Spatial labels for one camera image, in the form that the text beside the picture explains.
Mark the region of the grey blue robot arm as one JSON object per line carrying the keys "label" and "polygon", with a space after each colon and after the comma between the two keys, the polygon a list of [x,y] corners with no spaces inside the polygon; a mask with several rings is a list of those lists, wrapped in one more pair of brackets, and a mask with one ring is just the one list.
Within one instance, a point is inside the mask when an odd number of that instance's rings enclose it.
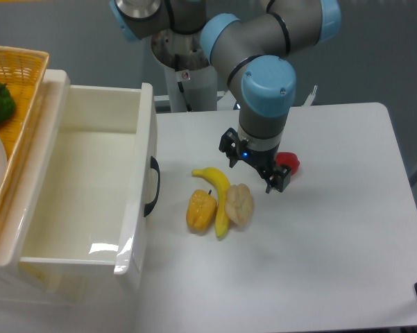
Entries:
{"label": "grey blue robot arm", "polygon": [[208,17],[204,1],[111,1],[110,8],[127,40],[150,39],[174,112],[213,110],[223,79],[239,125],[223,134],[220,151],[231,164],[253,167],[268,190],[284,191],[293,171],[278,166],[276,153],[297,81],[287,57],[339,33],[339,3],[265,1],[264,14],[249,22]]}

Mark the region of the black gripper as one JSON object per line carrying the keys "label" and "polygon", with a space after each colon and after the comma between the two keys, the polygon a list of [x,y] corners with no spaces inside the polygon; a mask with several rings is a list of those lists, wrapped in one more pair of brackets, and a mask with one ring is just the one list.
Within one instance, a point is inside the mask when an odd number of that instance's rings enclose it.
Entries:
{"label": "black gripper", "polygon": [[279,144],[278,136],[269,139],[241,137],[236,130],[229,128],[221,136],[219,150],[229,159],[230,168],[243,161],[258,171],[266,182],[267,194],[272,190],[282,193],[291,182],[291,168],[275,163]]}

